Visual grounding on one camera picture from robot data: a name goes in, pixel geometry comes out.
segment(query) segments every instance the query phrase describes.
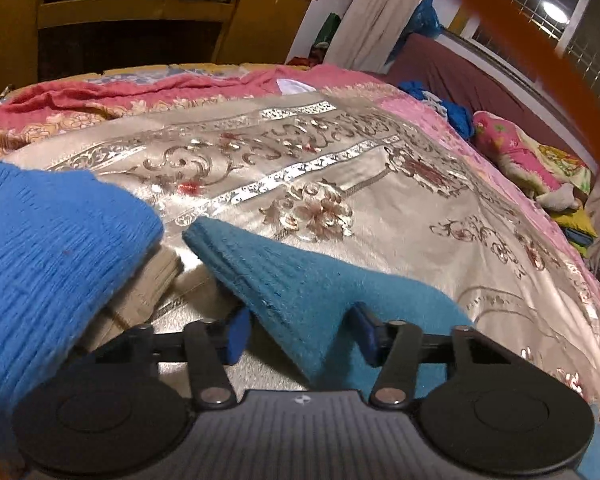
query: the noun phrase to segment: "blue folded cloth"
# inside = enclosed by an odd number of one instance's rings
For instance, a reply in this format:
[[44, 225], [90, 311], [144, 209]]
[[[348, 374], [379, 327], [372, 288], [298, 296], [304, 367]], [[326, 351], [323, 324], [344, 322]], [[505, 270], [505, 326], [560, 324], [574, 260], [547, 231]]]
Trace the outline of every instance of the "blue folded cloth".
[[[403, 92], [407, 92], [412, 97], [415, 97], [418, 101], [423, 101], [425, 95], [423, 91], [426, 90], [420, 81], [405, 81], [398, 85], [398, 88]], [[451, 124], [453, 129], [458, 132], [458, 135], [464, 140], [469, 140], [474, 136], [474, 118], [471, 112], [455, 102], [447, 101], [446, 99], [440, 99], [440, 105], [446, 108], [446, 120]]]
[[[314, 388], [355, 388], [367, 396], [376, 381], [379, 369], [366, 364], [344, 324], [357, 301], [381, 320], [410, 321], [426, 333], [446, 335], [455, 325], [470, 324], [452, 300], [429, 285], [296, 249], [219, 220], [198, 218], [183, 238]], [[444, 381], [443, 365], [420, 365], [416, 396]], [[583, 459], [584, 472], [588, 480], [600, 480], [600, 425]]]
[[589, 247], [596, 240], [593, 236], [570, 227], [563, 227], [562, 232], [567, 237], [567, 240], [583, 247]]
[[58, 370], [161, 235], [149, 206], [88, 171], [0, 163], [0, 458], [19, 463], [17, 402]]

